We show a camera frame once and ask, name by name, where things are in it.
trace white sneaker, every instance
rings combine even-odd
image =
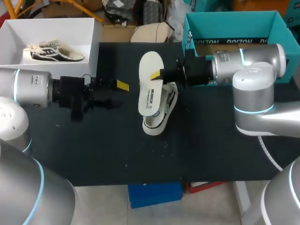
[[[176,105],[178,90],[175,82],[163,85],[159,110],[153,116],[144,116],[142,128],[148,135],[159,135],[165,129],[169,116]]]
[[[23,50],[25,62],[32,60],[79,62],[85,57],[59,40],[30,44]]]

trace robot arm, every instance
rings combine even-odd
[[[51,102],[60,107],[71,109],[71,120],[82,121],[83,113],[93,107],[112,109],[122,103],[106,100],[95,100],[93,93],[103,88],[111,90],[128,90],[128,85],[112,79],[91,79],[84,84],[84,78],[62,76],[52,79],[49,72],[24,69],[0,68],[0,97],[13,99],[21,106],[34,105],[46,108]]]
[[[264,45],[249,50],[218,52],[213,60],[186,50],[176,71],[160,70],[164,83],[178,81],[190,86],[232,83],[237,129],[246,135],[300,137],[300,101],[274,103],[274,82],[285,73],[281,45]]]

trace black table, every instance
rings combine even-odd
[[[167,127],[148,136],[138,113],[140,58],[158,52],[165,68],[182,58],[181,44],[100,44],[97,76],[115,77],[130,91],[103,92],[100,98],[124,106],[88,112],[82,123],[70,121],[68,109],[27,108],[37,160],[75,186],[169,181],[269,180],[278,170],[257,137],[235,127],[231,86],[179,87]],[[275,85],[276,101],[299,100],[293,83]],[[300,155],[300,139],[264,137],[274,159],[285,167]]]

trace insole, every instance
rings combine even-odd
[[[150,128],[156,128],[164,119],[165,117],[165,108],[167,99],[169,96],[169,92],[165,89],[162,89],[161,92],[161,100],[160,100],[160,106],[156,114],[153,116],[146,117],[145,124]]]
[[[157,52],[147,52],[140,61],[140,96],[138,110],[142,116],[152,116],[158,109],[163,87],[162,80],[150,80],[150,76],[164,68],[163,60]]]

